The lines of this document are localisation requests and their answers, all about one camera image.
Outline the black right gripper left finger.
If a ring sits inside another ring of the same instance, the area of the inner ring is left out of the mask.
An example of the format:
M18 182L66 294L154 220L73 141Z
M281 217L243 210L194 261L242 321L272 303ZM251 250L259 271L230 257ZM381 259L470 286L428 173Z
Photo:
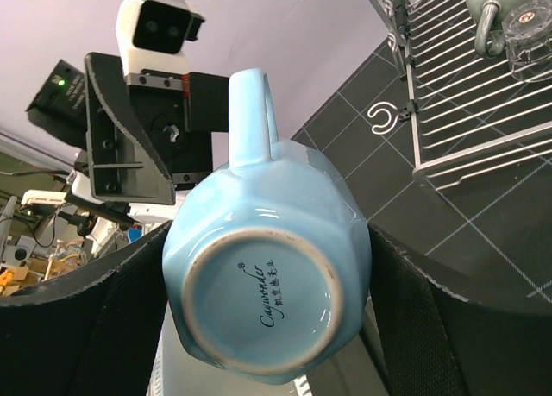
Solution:
M144 395L166 310L170 225L1 299L3 395Z

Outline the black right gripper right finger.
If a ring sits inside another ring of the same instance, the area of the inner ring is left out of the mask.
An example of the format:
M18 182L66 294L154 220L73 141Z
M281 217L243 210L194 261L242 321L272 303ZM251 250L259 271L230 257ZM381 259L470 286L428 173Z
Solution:
M551 306L475 281L375 225L370 293L391 395L549 395Z

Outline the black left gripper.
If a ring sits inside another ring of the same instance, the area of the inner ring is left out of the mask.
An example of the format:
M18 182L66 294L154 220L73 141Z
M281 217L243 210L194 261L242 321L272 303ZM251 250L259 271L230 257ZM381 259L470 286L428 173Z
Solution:
M174 204L214 170L211 136L228 130L229 80L202 72L122 73L85 56L91 193L104 202Z

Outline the light blue cup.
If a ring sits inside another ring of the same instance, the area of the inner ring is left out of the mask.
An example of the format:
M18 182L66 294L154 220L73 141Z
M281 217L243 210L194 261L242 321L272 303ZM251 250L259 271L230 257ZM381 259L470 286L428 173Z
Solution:
M185 196L163 249L186 352L268 383L301 375L359 332L371 261L345 179L279 138L262 70L233 74L228 160Z

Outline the small clear glass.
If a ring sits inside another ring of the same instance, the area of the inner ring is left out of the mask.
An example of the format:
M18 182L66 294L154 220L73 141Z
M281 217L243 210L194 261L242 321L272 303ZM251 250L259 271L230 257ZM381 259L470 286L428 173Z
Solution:
M503 21L512 77L525 83L551 79L551 0L530 0Z

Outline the grey ceramic mug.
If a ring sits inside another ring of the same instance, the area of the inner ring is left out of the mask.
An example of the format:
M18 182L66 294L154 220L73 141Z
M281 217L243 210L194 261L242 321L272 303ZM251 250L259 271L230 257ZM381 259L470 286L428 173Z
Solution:
M482 58L494 58L505 49L502 21L516 8L530 0L466 0L476 25L474 50Z

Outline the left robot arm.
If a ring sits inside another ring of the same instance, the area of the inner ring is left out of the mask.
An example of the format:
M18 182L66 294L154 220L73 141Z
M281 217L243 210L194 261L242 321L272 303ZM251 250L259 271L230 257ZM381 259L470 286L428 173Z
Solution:
M211 137L228 128L224 76L144 69L89 53L85 69L57 63L27 108L29 121L79 148L65 203L89 212L72 224L81 236L96 217L123 227L159 221L213 170Z

